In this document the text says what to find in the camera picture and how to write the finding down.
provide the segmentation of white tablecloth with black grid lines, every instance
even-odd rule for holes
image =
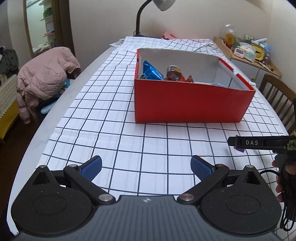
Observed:
[[[223,163],[230,169],[243,169],[251,164],[258,170],[275,170],[271,166],[275,156],[272,152],[242,153],[227,144],[229,136],[287,134],[259,93],[240,123],[135,123],[134,73],[136,49],[141,47],[216,55],[239,72],[209,39],[127,37],[70,105],[54,129],[38,166],[45,164],[50,170],[61,170],[99,155],[103,168],[93,183],[116,198],[121,194],[178,196],[200,182],[190,168],[192,155],[199,155],[213,165]],[[263,177],[275,193],[276,176]],[[288,233],[281,229],[276,233],[289,239]]]

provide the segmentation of human hand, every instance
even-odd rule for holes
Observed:
[[[272,162],[272,166],[278,167],[276,161]],[[296,175],[296,163],[286,165],[286,171],[291,175]],[[276,198],[278,199],[279,202],[282,202],[284,198],[283,187],[281,185],[281,177],[278,175],[276,176],[276,183],[277,183],[276,192],[280,193]]]

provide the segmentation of lamp head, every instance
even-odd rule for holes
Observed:
[[[155,5],[161,10],[166,11],[168,10],[176,0],[153,0]]]

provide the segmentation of purple object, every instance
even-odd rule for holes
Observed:
[[[240,151],[240,152],[242,152],[242,153],[245,152],[245,149],[243,149],[243,148],[237,148],[236,146],[235,146],[234,148],[235,148],[235,150],[238,150],[238,151]]]

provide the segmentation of wooden chair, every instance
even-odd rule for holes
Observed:
[[[270,74],[264,76],[259,91],[273,107],[289,135],[293,134],[295,130],[293,99],[296,98],[296,93],[283,81]]]

